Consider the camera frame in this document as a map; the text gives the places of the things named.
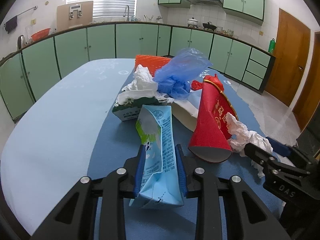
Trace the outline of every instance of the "faucet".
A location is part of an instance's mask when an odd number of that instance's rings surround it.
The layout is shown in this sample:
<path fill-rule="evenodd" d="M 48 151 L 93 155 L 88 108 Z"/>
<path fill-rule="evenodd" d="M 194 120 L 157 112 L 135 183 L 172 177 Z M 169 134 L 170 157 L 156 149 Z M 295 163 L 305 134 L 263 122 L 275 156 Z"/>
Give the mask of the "faucet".
<path fill-rule="evenodd" d="M 128 21 L 129 21 L 129 5 L 126 5 L 126 6 L 125 6 L 125 10 L 124 10 L 123 17 L 125 17 L 125 12 L 127 11 L 127 8 L 128 8 L 128 17 L 127 17 L 127 22 L 128 22 Z"/>

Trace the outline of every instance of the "dark blue mat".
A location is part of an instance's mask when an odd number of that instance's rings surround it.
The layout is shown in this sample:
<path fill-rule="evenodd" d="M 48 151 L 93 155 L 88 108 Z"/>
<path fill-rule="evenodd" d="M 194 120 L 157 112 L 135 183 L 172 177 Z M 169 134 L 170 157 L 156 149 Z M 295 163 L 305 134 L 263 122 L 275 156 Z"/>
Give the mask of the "dark blue mat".
<path fill-rule="evenodd" d="M 215 70 L 208 69 L 207 74 L 214 75 Z M 227 80 L 218 74 L 224 85 L 225 94 L 235 108 L 239 120 L 247 125 L 249 130 L 255 130 L 263 135 L 247 103 L 245 103 L 232 89 L 223 81 Z M 133 80 L 133 73 L 128 77 L 124 85 Z M 140 146 L 140 137 L 135 129 L 136 120 L 121 122 L 111 111 L 109 111 L 98 135 L 88 167 L 88 176 L 98 179 L 107 176 L 111 171 L 122 167 L 125 160 L 137 155 Z M 266 191 L 262 184 L 264 178 L 259 179 L 258 171 L 254 169 L 247 157 L 238 154 L 232 156 L 223 163 L 210 164 L 194 157 L 188 150 L 192 132 L 185 128 L 173 117 L 173 140 L 175 145 L 181 144 L 185 155 L 196 159 L 199 167 L 212 171 L 216 176 L 229 179 L 238 175 L 252 188 L 259 198 L 278 218 L 281 212 L 282 201 Z M 130 240 L 194 240 L 196 231 L 197 199 L 184 199 L 185 205 L 173 210 L 143 210 L 128 206 L 129 200 L 124 201 L 125 229 L 127 239 Z M 223 239 L 227 239 L 225 218 L 223 222 Z"/>

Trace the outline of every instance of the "silver screw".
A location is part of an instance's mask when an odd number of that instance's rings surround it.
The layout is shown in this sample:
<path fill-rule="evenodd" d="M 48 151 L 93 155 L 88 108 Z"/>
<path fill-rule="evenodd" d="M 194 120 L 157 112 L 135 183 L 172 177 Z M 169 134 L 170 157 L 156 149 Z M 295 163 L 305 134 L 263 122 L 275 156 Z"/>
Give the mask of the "silver screw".
<path fill-rule="evenodd" d="M 90 178 L 88 176 L 84 176 L 80 179 L 80 182 L 83 184 L 86 184 L 90 181 Z"/>
<path fill-rule="evenodd" d="M 241 181 L 241 178 L 239 176 L 233 176 L 231 179 L 233 182 L 236 182 L 236 183 Z"/>
<path fill-rule="evenodd" d="M 203 168 L 196 168 L 195 172 L 196 172 L 196 174 L 204 174 L 204 169 Z"/>
<path fill-rule="evenodd" d="M 117 173 L 119 174 L 119 175 L 123 175 L 123 174 L 125 174 L 127 172 L 127 170 L 125 169 L 125 168 L 119 168 L 119 169 L 117 169 Z"/>

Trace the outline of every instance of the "red paper envelope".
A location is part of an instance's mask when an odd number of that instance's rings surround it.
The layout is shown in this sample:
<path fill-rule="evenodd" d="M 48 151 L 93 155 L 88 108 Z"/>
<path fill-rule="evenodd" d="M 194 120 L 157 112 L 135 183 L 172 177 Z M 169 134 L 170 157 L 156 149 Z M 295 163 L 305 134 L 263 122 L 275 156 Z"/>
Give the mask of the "red paper envelope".
<path fill-rule="evenodd" d="M 223 162 L 231 156 L 226 114 L 229 112 L 238 119 L 222 89 L 217 77 L 205 76 L 197 126 L 188 146 L 199 158 L 211 163 Z"/>

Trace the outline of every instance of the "green bottle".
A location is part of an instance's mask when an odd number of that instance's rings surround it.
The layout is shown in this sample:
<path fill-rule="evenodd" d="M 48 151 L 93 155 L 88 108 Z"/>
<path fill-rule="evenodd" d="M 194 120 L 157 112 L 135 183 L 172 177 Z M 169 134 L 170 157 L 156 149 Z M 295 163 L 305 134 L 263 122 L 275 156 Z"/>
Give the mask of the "green bottle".
<path fill-rule="evenodd" d="M 273 51 L 275 50 L 275 46 L 276 46 L 276 41 L 275 39 L 272 39 L 269 44 L 268 52 L 273 54 Z"/>

